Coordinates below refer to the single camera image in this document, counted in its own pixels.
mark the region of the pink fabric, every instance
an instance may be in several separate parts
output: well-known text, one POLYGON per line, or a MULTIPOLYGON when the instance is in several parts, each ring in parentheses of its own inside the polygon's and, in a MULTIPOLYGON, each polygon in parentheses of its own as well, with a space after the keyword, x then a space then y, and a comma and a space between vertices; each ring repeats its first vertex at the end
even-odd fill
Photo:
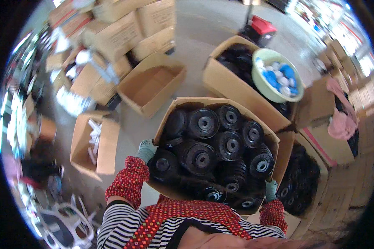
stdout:
POLYGON ((341 86, 333 78, 327 80, 327 90, 333 92, 339 98, 344 110, 348 113, 348 115, 346 115, 344 112, 339 112, 338 109, 335 108, 333 119, 328 126, 328 134, 335 139, 348 140, 354 135, 354 132, 358 128, 354 108, 345 98, 341 86))

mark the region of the warehouse floor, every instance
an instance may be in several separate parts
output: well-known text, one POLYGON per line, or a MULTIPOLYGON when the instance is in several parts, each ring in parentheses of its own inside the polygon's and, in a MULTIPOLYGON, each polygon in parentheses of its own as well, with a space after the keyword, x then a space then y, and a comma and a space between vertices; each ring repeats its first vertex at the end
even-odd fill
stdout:
MULTIPOLYGON (((244 24, 247 6, 238 1, 227 0, 177 0, 176 50, 172 57, 187 67, 187 77, 173 97, 206 96, 202 86, 202 70, 209 54, 227 38, 233 36, 244 24)), ((287 57, 297 68, 305 85, 320 77, 312 58, 324 48, 314 34, 307 33, 295 21, 262 4, 254 6, 253 13, 272 22, 278 29, 277 35, 268 46, 287 57)), ((49 86, 48 77, 44 79, 49 86)), ((58 163, 65 166, 63 188, 65 195, 75 192, 83 194, 87 207, 92 210, 100 202, 105 204, 105 189, 114 180, 114 175, 101 175, 102 182, 79 173, 69 161, 69 153, 76 118, 68 115, 55 99, 47 94, 42 113, 52 117, 57 124, 57 138, 54 144, 58 163)), ((139 116, 125 103, 116 109, 121 124, 117 146, 115 172, 124 167, 128 155, 135 155, 141 140, 152 138, 171 103, 169 99, 149 120, 139 116)), ((142 206, 156 203, 159 193, 144 184, 142 206)))

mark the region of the hand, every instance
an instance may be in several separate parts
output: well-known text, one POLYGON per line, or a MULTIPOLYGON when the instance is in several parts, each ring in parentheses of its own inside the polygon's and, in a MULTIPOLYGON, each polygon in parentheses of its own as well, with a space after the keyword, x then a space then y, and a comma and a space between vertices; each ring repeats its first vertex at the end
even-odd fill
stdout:
POLYGON ((138 148, 136 157, 141 158, 145 164, 154 156, 158 146, 154 146, 152 139, 143 140, 138 148))
POLYGON ((271 182, 266 182, 266 200, 271 202, 276 198, 277 182, 273 179, 271 182))

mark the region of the box flap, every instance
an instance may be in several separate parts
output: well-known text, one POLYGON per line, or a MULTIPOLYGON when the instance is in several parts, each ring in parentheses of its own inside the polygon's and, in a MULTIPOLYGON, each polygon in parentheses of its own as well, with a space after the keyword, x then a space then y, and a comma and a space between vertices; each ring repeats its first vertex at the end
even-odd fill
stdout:
POLYGON ((118 123, 106 118, 102 119, 96 169, 99 174, 112 175, 115 173, 116 146, 118 144, 119 131, 120 125, 118 123))
POLYGON ((272 178, 278 183, 278 186, 280 186, 289 163, 292 147, 294 146, 295 132, 278 133, 277 137, 279 137, 280 142, 278 144, 277 161, 275 163, 272 178))

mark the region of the cardboard box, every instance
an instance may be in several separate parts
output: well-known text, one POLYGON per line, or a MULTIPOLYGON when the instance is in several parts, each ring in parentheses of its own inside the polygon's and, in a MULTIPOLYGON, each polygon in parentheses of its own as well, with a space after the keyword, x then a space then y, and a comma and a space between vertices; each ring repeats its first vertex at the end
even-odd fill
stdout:
POLYGON ((320 61, 324 63, 326 68, 333 66, 333 64, 331 63, 330 59, 327 57, 325 52, 321 52, 317 57, 320 59, 320 61))
POLYGON ((307 126, 316 127, 329 122, 335 108, 335 95, 329 92, 326 86, 330 78, 330 75, 326 75, 314 81, 312 86, 306 89, 295 116, 294 123, 297 129, 307 126))
POLYGON ((137 9, 137 17, 144 37, 171 26, 176 26, 174 0, 161 0, 137 9))
POLYGON ((78 39, 81 29, 92 20, 88 13, 78 13, 67 19, 60 26, 66 37, 78 39))
POLYGON ((132 55, 137 61, 142 61, 145 57, 155 52, 165 53, 176 46, 175 28, 167 27, 158 33, 145 38, 132 49, 132 55))
MULTIPOLYGON (((264 130, 265 134, 265 143, 269 147, 270 151, 272 152, 272 155, 274 157, 274 160, 277 160, 277 153, 278 153, 278 144, 280 142, 280 139, 275 135, 274 132, 271 131, 271 129, 263 122, 261 121, 257 116, 255 116, 252 112, 250 112, 247 108, 243 107, 242 105, 238 104, 237 102, 234 102, 230 99, 226 98, 208 98, 208 97, 183 97, 183 98, 176 98, 171 104, 170 107, 168 108, 167 112, 165 113, 165 116, 158 128, 158 131, 155 135, 154 138, 154 144, 158 145, 160 138, 162 136, 162 132, 165 127, 166 120, 170 113, 177 107, 184 107, 184 108, 212 108, 216 109, 222 105, 225 104, 230 104, 234 107, 236 107, 240 113, 245 117, 250 120, 254 120, 258 122, 264 130)), ((154 181, 154 180, 149 180, 148 185, 161 194, 163 194, 166 197, 169 197, 174 200, 190 200, 189 197, 176 192, 173 187, 170 186, 165 186, 161 184, 160 182, 154 181)), ((252 215, 254 214, 252 211, 247 211, 247 210, 237 210, 237 212, 240 215, 252 215)))
POLYGON ((135 12, 131 12, 112 24, 97 20, 85 26, 84 40, 110 62, 117 62, 141 40, 135 12))
POLYGON ((184 64, 155 52, 120 82, 117 91, 122 100, 140 115, 152 117, 179 88, 185 75, 184 64))
POLYGON ((115 173, 115 155, 120 125, 108 118, 109 112, 93 111, 80 114, 76 118, 70 149, 70 163, 78 171, 96 180, 102 181, 99 174, 115 173), (102 122, 100 142, 98 144, 97 165, 91 162, 87 148, 90 146, 90 132, 93 130, 89 120, 102 122))
POLYGON ((246 44, 253 51, 259 49, 252 42, 237 35, 222 42, 210 54, 205 65, 203 72, 204 86, 219 97, 229 98, 245 106, 274 132, 289 126, 291 121, 284 117, 251 86, 216 60, 224 50, 235 43, 246 44))
POLYGON ((73 0, 65 0, 60 6, 50 11, 49 24, 53 29, 78 13, 78 10, 74 9, 72 1, 73 0))
POLYGON ((348 55, 345 52, 345 49, 342 47, 338 40, 333 40, 329 46, 332 47, 339 61, 343 61, 346 57, 348 57, 348 55))
MULTIPOLYGON (((97 53, 93 55, 95 63, 105 70, 107 63, 97 53)), ((122 80, 131 70, 126 56, 112 64, 116 74, 122 80)), ((96 68, 91 64, 87 65, 80 72, 70 90, 82 97, 91 97, 97 103, 105 106, 116 94, 116 86, 113 82, 106 82, 96 68)))
POLYGON ((101 22, 113 23, 155 0, 98 0, 92 12, 101 22))
POLYGON ((49 55, 46 59, 46 72, 51 72, 55 69, 60 69, 66 67, 64 63, 67 61, 72 50, 68 49, 64 52, 57 52, 55 54, 49 55))
POLYGON ((72 82, 65 76, 64 70, 61 70, 60 73, 57 75, 55 80, 53 81, 53 94, 54 96, 57 95, 58 90, 60 90, 61 87, 65 87, 66 90, 70 90, 72 87, 72 82))
POLYGON ((349 144, 328 134, 329 123, 318 127, 306 127, 299 132, 312 144, 329 167, 345 165, 354 162, 349 144))
POLYGON ((321 197, 324 194, 324 189, 327 184, 328 170, 323 160, 319 156, 319 154, 315 151, 313 146, 301 134, 295 133, 295 132, 283 132, 283 133, 277 134, 277 136, 280 139, 280 143, 279 143, 279 149, 278 149, 278 154, 277 154, 276 167, 274 168, 275 172, 273 173, 273 175, 284 176, 294 144, 302 145, 306 149, 306 152, 308 153, 308 155, 316 161, 320 169, 317 192, 313 198, 311 205, 306 209, 306 211, 302 215, 299 216, 300 223, 299 225, 296 226, 295 231, 293 231, 294 236, 299 236, 299 235, 303 235, 307 231, 310 223, 314 219, 316 210, 318 209, 319 202, 321 200, 321 197))

